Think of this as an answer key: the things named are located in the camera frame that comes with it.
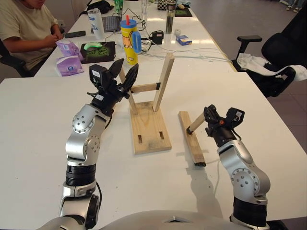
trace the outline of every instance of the mouse pad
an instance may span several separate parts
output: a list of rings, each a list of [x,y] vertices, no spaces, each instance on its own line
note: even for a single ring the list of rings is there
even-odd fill
[[[175,17],[192,17],[192,14],[188,8],[184,8],[183,10],[177,9],[175,11]]]
[[[114,61],[115,58],[115,42],[100,42],[104,44],[102,47],[87,51],[84,49],[85,44],[81,46],[81,54],[84,57],[82,64]]]

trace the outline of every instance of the red straw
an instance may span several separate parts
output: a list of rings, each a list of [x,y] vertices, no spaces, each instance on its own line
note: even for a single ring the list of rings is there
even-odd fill
[[[126,15],[126,25],[130,25],[130,23],[129,23],[129,15]]]

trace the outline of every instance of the laptop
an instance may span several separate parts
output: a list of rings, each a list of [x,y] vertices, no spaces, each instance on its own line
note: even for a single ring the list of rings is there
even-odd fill
[[[105,32],[120,31],[120,22],[123,15],[123,1],[119,1],[118,16],[102,17]]]

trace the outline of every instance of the wooden frame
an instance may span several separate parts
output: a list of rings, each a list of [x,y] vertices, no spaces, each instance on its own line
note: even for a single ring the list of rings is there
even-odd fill
[[[135,103],[131,91],[129,92],[135,154],[170,150],[172,148],[160,104],[174,60],[175,57],[171,53],[166,55],[158,83],[133,86],[131,88],[133,93],[156,90],[153,101]],[[125,76],[125,72],[122,69],[119,73],[122,82],[124,82]]]

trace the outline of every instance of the charger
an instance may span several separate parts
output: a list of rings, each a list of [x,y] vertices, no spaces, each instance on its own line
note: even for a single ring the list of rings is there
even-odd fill
[[[152,32],[152,36],[149,37],[150,40],[153,41],[153,45],[157,44],[157,45],[162,45],[162,41],[164,39],[164,33],[162,30],[157,30]]]

